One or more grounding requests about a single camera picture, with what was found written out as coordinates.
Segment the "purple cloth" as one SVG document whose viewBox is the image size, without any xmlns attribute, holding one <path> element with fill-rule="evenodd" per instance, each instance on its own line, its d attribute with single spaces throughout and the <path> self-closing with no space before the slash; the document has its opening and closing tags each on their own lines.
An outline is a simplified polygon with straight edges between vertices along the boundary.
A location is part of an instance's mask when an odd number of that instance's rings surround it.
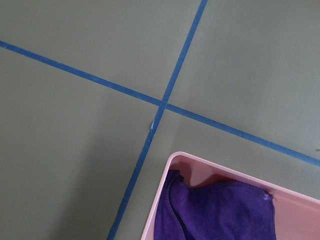
<svg viewBox="0 0 320 240">
<path fill-rule="evenodd" d="M 160 194 L 155 240 L 275 240 L 273 195 L 236 180 L 191 188 L 169 170 Z"/>
</svg>

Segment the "pink plastic tray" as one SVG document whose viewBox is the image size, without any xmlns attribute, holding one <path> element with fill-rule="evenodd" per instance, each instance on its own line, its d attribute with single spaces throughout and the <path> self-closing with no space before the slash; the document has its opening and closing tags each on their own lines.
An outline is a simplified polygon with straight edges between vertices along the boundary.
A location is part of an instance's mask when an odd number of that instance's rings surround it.
<svg viewBox="0 0 320 240">
<path fill-rule="evenodd" d="M 181 171 L 192 187 L 219 180 L 236 180 L 264 189 L 273 195 L 275 233 L 278 240 L 318 240 L 320 238 L 320 202 L 317 199 L 238 172 L 203 158 L 178 151 L 167 160 L 141 239 L 154 238 L 154 225 L 160 195 L 169 170 Z"/>
</svg>

